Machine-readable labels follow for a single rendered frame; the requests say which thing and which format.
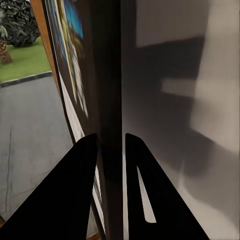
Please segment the poster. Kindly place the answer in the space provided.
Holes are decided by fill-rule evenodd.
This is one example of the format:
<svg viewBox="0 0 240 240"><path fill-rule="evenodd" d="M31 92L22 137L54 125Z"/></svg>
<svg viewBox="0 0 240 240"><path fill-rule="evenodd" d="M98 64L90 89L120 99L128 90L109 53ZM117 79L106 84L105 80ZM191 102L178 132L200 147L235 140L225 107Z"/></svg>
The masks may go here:
<svg viewBox="0 0 240 240"><path fill-rule="evenodd" d="M101 240L124 240L121 0L41 0L73 146L96 133L91 208Z"/></svg>

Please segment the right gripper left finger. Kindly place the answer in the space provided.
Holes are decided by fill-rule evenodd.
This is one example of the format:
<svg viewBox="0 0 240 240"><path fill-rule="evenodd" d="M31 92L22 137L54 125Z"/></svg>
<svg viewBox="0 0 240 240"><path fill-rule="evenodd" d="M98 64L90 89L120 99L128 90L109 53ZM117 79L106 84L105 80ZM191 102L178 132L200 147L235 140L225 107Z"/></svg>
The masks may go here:
<svg viewBox="0 0 240 240"><path fill-rule="evenodd" d="M97 135L79 139L0 228L0 240L86 240Z"/></svg>

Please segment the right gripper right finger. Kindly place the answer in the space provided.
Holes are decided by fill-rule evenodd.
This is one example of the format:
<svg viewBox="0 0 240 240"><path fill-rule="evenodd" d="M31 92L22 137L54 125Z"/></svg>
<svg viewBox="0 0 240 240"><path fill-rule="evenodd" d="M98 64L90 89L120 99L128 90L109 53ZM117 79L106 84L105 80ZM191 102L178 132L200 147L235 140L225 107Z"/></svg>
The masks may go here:
<svg viewBox="0 0 240 240"><path fill-rule="evenodd" d="M129 240L210 240L144 141L125 134ZM139 168L156 223L145 220Z"/></svg>

